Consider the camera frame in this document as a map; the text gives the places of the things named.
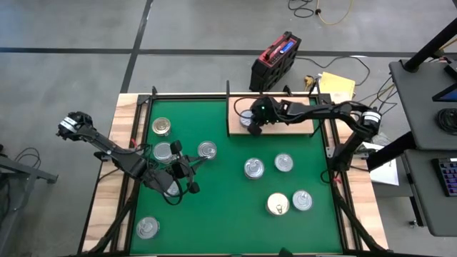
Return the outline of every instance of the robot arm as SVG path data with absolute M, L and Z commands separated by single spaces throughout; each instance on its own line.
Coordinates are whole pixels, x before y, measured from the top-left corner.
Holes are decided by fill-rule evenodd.
M 83 112 L 71 112 L 59 124 L 57 136 L 64 140 L 85 141 L 97 147 L 104 156 L 108 156 L 113 161 L 114 165 L 127 173 L 130 177 L 140 180 L 145 186 L 166 193 L 171 184 L 175 181 L 180 188 L 179 198 L 189 191 L 190 193 L 198 193 L 199 186 L 194 181 L 196 169 L 201 165 L 206 158 L 204 157 L 189 157 L 181 154 L 182 146 L 179 141 L 171 144 L 171 152 L 177 156 L 177 159 L 168 166 L 159 168 L 159 163 L 145 156 L 138 154 L 139 151 L 146 151 L 147 147 L 139 150 L 126 150 L 107 137 L 100 134 L 93 125 L 92 118 Z M 191 166 L 190 163 L 198 161 L 197 164 Z M 178 182 L 179 178 L 186 177 L 188 180 L 186 192 L 183 192 L 181 185 Z
M 347 171 L 351 165 L 352 155 L 364 141 L 370 141 L 378 134 L 381 115 L 377 110 L 354 101 L 340 104 L 307 106 L 302 103 L 282 100 L 277 102 L 273 97 L 262 96 L 255 100 L 250 108 L 252 112 L 249 133 L 259 136 L 265 124 L 284 122 L 297 124 L 308 119 L 340 119 L 353 130 L 345 144 L 337 146 L 329 167 L 335 171 Z M 355 120 L 351 114 L 358 115 Z

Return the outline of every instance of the green table surface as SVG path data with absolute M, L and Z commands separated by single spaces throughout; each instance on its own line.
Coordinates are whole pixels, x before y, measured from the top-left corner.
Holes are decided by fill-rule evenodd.
M 341 252 L 331 189 L 319 178 L 326 170 L 321 132 L 313 138 L 228 137 L 225 101 L 156 101 L 151 115 L 151 123 L 158 117 L 168 118 L 171 134 L 159 137 L 150 131 L 147 143 L 178 139 L 184 154 L 197 156 L 202 141 L 213 141 L 217 156 L 201 166 L 194 177 L 201 191 L 186 194 L 177 206 L 168 205 L 160 193 L 141 186 L 135 224 L 153 216 L 160 223 L 160 231 L 143 240 L 134 229 L 131 254 L 277 254 L 282 247 L 293 253 Z M 278 153 L 292 156 L 291 172 L 281 173 L 275 168 Z M 244 163 L 251 157 L 265 164 L 265 174 L 259 180 L 244 175 Z M 293 207 L 291 197 L 299 189 L 312 195 L 311 210 Z M 272 216 L 266 210 L 267 198 L 275 192 L 285 194 L 291 202 L 288 213 L 282 216 Z

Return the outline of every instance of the gray floor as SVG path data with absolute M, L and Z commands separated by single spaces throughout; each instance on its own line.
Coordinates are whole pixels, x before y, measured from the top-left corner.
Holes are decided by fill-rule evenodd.
M 0 0 L 0 48 L 131 48 L 145 0 Z M 451 0 L 355 1 L 347 20 L 323 26 L 316 18 L 297 19 L 286 0 L 155 0 L 141 43 L 143 49 L 264 49 L 290 30 L 306 51 L 416 51 L 456 16 Z M 347 1 L 322 0 L 328 20 Z M 130 55 L 0 54 L 0 143 L 12 156 L 37 147 L 43 170 L 59 175 L 56 185 L 36 185 L 11 256 L 62 256 L 76 252 L 89 208 L 99 162 L 84 143 L 62 141 L 57 125 L 69 111 L 91 114 L 107 133 Z M 247 91 L 255 56 L 140 55 L 129 92 Z M 326 64 L 332 58 L 312 57 Z M 376 92 L 398 58 L 363 58 L 371 74 L 355 99 Z M 338 60 L 329 72 L 360 81 L 365 69 Z M 303 77 L 323 69 L 297 60 L 275 89 L 303 88 Z M 392 101 L 398 102 L 397 96 Z M 383 117 L 392 139 L 408 130 L 401 105 Z M 379 199 L 381 218 L 394 251 L 455 256 L 457 239 L 434 238 L 426 228 L 410 229 L 405 199 Z

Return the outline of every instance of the metal can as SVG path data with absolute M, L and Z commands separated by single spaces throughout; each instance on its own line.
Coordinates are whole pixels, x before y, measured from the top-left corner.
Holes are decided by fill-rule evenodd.
M 160 161 L 164 164 L 168 164 L 174 159 L 173 154 L 171 153 L 169 142 L 161 142 L 156 144 L 153 153 L 157 161 Z
M 171 123 L 167 118 L 157 118 L 152 123 L 152 131 L 157 136 L 168 136 L 171 131 Z
M 274 165 L 279 171 L 289 172 L 293 168 L 293 160 L 287 153 L 280 153 L 274 159 Z
M 251 117 L 252 117 L 252 111 L 251 110 L 244 110 L 242 111 L 240 116 L 240 124 L 247 128 L 249 125 L 251 125 Z
M 206 157 L 210 160 L 216 157 L 217 147 L 216 144 L 211 141 L 203 141 L 199 144 L 199 156 Z
M 250 158 L 244 163 L 244 174 L 249 179 L 259 179 L 263 176 L 264 171 L 263 162 L 257 158 Z
M 289 202 L 282 193 L 274 193 L 270 195 L 266 202 L 266 210 L 275 216 L 281 216 L 287 213 Z
M 136 225 L 136 235 L 141 239 L 153 238 L 159 232 L 160 223 L 154 217 L 145 217 Z
M 305 190 L 298 190 L 293 193 L 292 203 L 299 211 L 307 211 L 313 205 L 313 198 Z
M 177 196 L 177 195 L 179 195 L 179 187 L 178 187 L 178 184 L 176 184 L 176 182 L 173 181 L 173 183 L 171 184 L 169 189 L 166 191 L 166 193 L 164 193 L 164 196 L 173 197 L 173 196 Z

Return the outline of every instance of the wooden board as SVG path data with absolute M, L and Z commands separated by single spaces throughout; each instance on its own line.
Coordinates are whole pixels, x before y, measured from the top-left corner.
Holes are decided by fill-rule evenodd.
M 239 113 L 244 110 L 249 110 L 255 99 L 241 99 L 236 103 L 236 106 L 234 106 L 235 101 L 238 99 L 240 99 L 240 97 L 228 98 L 228 132 L 230 134 L 248 134 L 248 130 L 241 125 L 240 116 L 236 114 L 234 107 L 236 107 L 236 110 Z M 309 98 L 307 97 L 275 97 L 275 99 L 278 102 L 284 99 L 309 105 Z M 290 124 L 288 126 L 285 123 L 262 126 L 262 134 L 311 134 L 313 132 L 314 126 L 312 120 L 304 121 L 299 124 Z
M 127 147 L 133 124 L 136 99 L 138 94 L 121 94 L 119 95 L 116 112 L 114 114 L 113 124 L 109 138 L 120 146 Z M 351 100 L 348 94 L 336 93 L 331 94 L 332 101 L 341 103 L 342 101 Z M 140 124 L 144 123 L 144 115 L 140 120 Z M 336 126 L 340 141 L 345 142 L 351 135 L 352 130 L 342 121 L 337 121 Z M 139 134 L 137 141 L 141 138 L 142 125 L 139 126 Z M 333 143 L 333 138 L 330 133 L 330 126 L 326 122 L 328 142 Z M 366 168 L 366 162 L 362 160 L 353 160 L 353 166 Z M 112 164 L 104 163 L 102 165 L 101 175 L 113 169 Z M 366 228 L 368 233 L 374 240 L 384 248 L 388 248 L 386 236 L 384 234 L 383 224 L 379 216 L 378 205 L 374 195 L 373 186 L 371 184 L 370 174 L 365 171 L 359 171 L 352 168 L 348 171 L 349 186 L 351 187 L 351 195 L 353 198 L 356 216 Z M 89 226 L 83 244 L 83 251 L 88 251 L 96 245 L 98 240 L 105 234 L 106 230 L 111 225 L 116 215 L 116 207 L 119 199 L 119 191 L 122 183 L 121 172 L 116 172 L 112 176 L 106 177 L 100 182 L 96 188 L 96 195 L 92 212 L 90 213 Z M 124 247 L 124 239 L 126 235 L 126 221 L 124 220 L 121 227 L 121 235 L 119 236 L 119 250 Z M 349 248 L 354 248 L 351 235 L 351 226 L 347 218 L 344 219 L 346 235 L 348 236 Z

